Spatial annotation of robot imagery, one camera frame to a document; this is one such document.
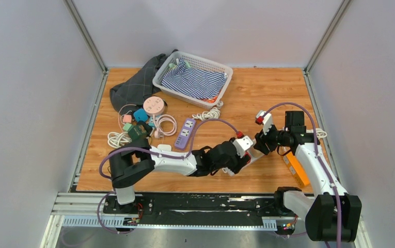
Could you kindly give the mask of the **red cube plug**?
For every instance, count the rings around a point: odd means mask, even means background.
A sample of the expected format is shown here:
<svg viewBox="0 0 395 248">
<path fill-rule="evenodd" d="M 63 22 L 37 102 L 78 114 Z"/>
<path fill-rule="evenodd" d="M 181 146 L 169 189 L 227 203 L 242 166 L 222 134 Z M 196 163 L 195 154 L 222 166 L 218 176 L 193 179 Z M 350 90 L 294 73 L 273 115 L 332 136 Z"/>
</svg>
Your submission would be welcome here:
<svg viewBox="0 0 395 248">
<path fill-rule="evenodd" d="M 247 158 L 246 164 L 249 164 L 251 162 L 251 155 L 248 152 L 245 154 L 245 158 Z"/>
</svg>

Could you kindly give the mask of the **purple power strip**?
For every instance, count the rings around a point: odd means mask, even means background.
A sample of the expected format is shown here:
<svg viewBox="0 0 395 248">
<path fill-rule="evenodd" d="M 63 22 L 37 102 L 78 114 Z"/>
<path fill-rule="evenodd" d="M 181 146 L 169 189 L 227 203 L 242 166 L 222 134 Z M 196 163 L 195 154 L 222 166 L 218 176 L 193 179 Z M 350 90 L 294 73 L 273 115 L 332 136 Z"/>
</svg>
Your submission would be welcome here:
<svg viewBox="0 0 395 248">
<path fill-rule="evenodd" d="M 177 139 L 174 143 L 176 149 L 185 150 L 191 138 L 192 131 L 196 125 L 196 120 L 187 118 L 180 128 Z"/>
</svg>

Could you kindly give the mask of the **white cube plug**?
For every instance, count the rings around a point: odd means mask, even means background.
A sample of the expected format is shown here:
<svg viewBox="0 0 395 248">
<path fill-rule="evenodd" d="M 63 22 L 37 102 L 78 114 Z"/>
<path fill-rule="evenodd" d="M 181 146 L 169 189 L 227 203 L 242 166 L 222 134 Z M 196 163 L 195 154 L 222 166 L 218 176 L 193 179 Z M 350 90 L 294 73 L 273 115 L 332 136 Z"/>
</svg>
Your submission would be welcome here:
<svg viewBox="0 0 395 248">
<path fill-rule="evenodd" d="M 162 151 L 172 151 L 172 147 L 167 144 L 159 144 L 157 148 Z"/>
</svg>

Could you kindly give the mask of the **dark green dragon cube plug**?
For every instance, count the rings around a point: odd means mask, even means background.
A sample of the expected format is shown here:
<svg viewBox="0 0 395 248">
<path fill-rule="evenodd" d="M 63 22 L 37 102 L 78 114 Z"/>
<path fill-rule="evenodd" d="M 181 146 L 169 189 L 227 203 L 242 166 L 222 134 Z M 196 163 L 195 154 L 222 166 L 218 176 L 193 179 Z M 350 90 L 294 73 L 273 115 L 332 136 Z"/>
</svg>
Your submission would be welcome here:
<svg viewBox="0 0 395 248">
<path fill-rule="evenodd" d="M 144 139 L 149 136 L 149 134 L 151 133 L 151 130 L 152 130 L 151 127 L 147 128 L 144 125 L 137 124 L 137 125 L 132 126 L 132 128 L 130 128 L 128 130 L 128 136 L 130 137 L 130 139 L 132 141 Z"/>
</svg>

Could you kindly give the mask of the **blue cube plug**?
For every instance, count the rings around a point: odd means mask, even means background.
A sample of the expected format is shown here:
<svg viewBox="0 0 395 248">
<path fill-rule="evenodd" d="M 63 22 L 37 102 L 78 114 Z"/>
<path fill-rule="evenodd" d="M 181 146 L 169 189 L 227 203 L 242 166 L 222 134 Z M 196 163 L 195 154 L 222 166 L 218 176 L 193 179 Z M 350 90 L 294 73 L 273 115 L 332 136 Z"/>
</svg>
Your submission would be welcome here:
<svg viewBox="0 0 395 248">
<path fill-rule="evenodd" d="M 133 113 L 133 118 L 136 122 L 147 122 L 149 116 L 144 109 L 140 108 Z"/>
</svg>

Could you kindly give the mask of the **white long power strip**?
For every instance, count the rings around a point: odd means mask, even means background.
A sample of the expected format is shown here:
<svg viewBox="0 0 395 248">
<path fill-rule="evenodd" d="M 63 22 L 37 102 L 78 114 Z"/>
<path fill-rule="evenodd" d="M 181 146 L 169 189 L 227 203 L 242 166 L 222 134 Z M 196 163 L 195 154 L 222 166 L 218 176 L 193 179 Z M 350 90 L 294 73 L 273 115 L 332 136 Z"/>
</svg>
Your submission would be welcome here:
<svg viewBox="0 0 395 248">
<path fill-rule="evenodd" d="M 264 156 L 264 154 L 262 152 L 255 150 L 253 147 L 251 147 L 247 150 L 247 154 L 250 156 L 250 160 L 246 163 L 245 166 L 243 166 L 243 168 L 246 168 L 247 166 L 253 164 L 258 159 L 260 159 L 261 157 Z M 225 173 L 229 176 L 234 176 L 236 174 L 227 167 L 223 168 L 222 171 L 223 171 L 223 173 Z"/>
</svg>

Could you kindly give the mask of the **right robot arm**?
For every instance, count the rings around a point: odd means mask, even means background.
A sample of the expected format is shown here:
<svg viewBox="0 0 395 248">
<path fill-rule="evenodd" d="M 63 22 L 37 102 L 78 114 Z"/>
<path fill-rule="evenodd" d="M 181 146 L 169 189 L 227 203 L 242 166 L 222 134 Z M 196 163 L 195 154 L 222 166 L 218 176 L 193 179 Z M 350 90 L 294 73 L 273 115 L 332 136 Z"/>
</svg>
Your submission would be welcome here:
<svg viewBox="0 0 395 248">
<path fill-rule="evenodd" d="M 282 129 L 276 128 L 272 115 L 265 111 L 256 115 L 256 123 L 262 125 L 262 130 L 255 135 L 254 149 L 267 155 L 288 147 L 304 169 L 314 193 L 314 199 L 310 199 L 299 188 L 279 187 L 274 195 L 274 211 L 282 216 L 292 212 L 304 220 L 312 241 L 355 241 L 361 200 L 350 195 L 333 174 L 317 135 L 307 132 L 305 113 L 287 111 Z"/>
</svg>

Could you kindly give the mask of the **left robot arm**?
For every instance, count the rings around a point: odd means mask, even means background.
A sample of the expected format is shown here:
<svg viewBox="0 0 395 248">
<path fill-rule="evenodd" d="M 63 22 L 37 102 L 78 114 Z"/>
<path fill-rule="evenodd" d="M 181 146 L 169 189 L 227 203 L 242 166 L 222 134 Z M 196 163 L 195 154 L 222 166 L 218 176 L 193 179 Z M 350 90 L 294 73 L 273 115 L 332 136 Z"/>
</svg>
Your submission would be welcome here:
<svg viewBox="0 0 395 248">
<path fill-rule="evenodd" d="M 104 159 L 110 166 L 110 180 L 123 213 L 136 208 L 134 185 L 151 172 L 177 173 L 189 177 L 215 175 L 220 170 L 237 174 L 251 161 L 248 150 L 254 142 L 248 136 L 232 138 L 214 148 L 173 152 L 138 140 L 115 149 Z"/>
</svg>

